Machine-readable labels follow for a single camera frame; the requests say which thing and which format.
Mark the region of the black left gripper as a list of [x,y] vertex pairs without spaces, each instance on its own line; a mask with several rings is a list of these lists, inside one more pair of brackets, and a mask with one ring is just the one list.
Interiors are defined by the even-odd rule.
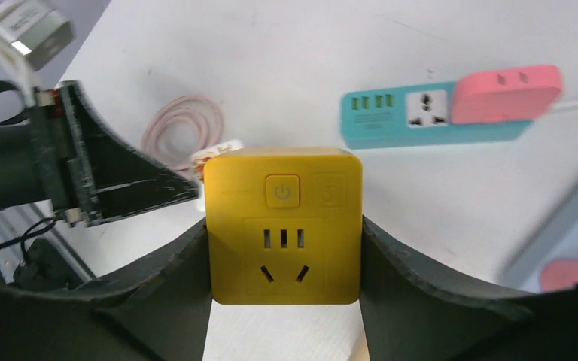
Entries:
[[[75,152],[71,158],[70,143]],[[0,121],[0,211],[49,201],[54,217],[66,220],[70,175],[87,226],[189,202],[199,195],[194,182],[111,129],[77,81],[59,89],[35,88],[31,105]]]

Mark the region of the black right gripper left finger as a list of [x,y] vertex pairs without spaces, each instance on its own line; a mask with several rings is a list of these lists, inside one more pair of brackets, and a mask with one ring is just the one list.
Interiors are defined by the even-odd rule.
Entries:
[[0,360],[200,360],[211,301],[201,221],[75,290],[0,283]]

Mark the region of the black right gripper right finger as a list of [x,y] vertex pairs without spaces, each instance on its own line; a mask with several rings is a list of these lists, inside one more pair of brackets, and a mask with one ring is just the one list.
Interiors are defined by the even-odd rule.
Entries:
[[578,360],[578,285],[528,293],[492,284],[368,219],[360,308],[373,360]]

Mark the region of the yellow cube socket adapter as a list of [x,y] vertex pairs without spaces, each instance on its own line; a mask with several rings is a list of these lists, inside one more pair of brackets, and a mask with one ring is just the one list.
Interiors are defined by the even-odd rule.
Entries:
[[222,305],[347,305],[360,294],[363,166],[335,147],[249,148],[205,166]]

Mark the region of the pink triangular power socket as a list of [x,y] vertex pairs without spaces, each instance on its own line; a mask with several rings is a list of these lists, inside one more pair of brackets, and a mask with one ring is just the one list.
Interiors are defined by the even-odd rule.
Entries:
[[578,284],[578,259],[556,259],[549,262],[539,277],[540,289],[552,292]]

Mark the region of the white tiger cube socket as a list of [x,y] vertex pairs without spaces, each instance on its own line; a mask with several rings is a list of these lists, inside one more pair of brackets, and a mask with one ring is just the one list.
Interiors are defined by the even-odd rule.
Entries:
[[207,162],[220,155],[242,149],[243,147],[244,143],[241,140],[232,139],[196,151],[190,156],[190,169],[193,171],[194,177],[203,184]]

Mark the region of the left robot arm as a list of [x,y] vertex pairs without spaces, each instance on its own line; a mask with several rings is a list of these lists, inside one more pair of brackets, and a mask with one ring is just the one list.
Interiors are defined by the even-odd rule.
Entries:
[[0,122],[0,211],[40,201],[53,210],[3,247],[22,252],[15,287],[73,289],[75,270],[44,237],[58,222],[99,226],[194,200],[199,188],[123,141],[77,81],[32,95]]

